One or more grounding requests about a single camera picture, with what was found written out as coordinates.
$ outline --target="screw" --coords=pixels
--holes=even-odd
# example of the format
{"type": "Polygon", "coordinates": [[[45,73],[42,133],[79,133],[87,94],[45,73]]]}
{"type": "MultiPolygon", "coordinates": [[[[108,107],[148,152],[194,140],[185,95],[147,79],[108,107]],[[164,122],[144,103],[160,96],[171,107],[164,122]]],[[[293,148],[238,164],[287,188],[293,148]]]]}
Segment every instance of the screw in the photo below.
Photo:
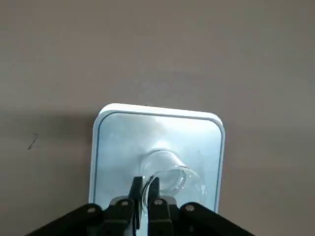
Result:
{"type": "Polygon", "coordinates": [[[88,209],[88,213],[93,213],[93,212],[95,212],[95,208],[94,207],[91,207],[91,208],[88,209]]]}
{"type": "Polygon", "coordinates": [[[155,204],[155,205],[162,205],[162,203],[163,203],[163,201],[162,201],[161,199],[156,199],[156,200],[154,201],[154,204],[155,204]]]}
{"type": "Polygon", "coordinates": [[[194,211],[194,210],[195,210],[195,208],[193,207],[193,205],[187,205],[187,206],[185,207],[185,209],[186,209],[187,211],[194,211]]]}

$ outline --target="glass cup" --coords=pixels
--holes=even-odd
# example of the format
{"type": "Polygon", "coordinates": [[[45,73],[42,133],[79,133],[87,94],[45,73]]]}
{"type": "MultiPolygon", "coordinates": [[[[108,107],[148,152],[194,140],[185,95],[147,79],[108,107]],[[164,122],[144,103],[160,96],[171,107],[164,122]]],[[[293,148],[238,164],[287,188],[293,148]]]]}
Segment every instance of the glass cup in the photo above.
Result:
{"type": "Polygon", "coordinates": [[[142,206],[147,214],[149,186],[159,178],[159,194],[175,198],[177,205],[188,202],[204,204],[206,188],[201,177],[189,169],[179,157],[169,150],[155,150],[141,162],[144,179],[142,206]]]}

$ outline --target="gray surface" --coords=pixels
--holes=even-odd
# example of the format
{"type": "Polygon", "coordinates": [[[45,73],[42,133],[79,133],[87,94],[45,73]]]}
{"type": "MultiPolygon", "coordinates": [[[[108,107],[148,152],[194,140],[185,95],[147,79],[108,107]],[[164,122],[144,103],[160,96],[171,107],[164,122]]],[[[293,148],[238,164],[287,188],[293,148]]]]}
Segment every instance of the gray surface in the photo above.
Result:
{"type": "Polygon", "coordinates": [[[312,0],[1,1],[0,234],[87,201],[92,122],[112,102],[218,114],[219,212],[258,235],[311,232],[314,11],[312,0]]]}

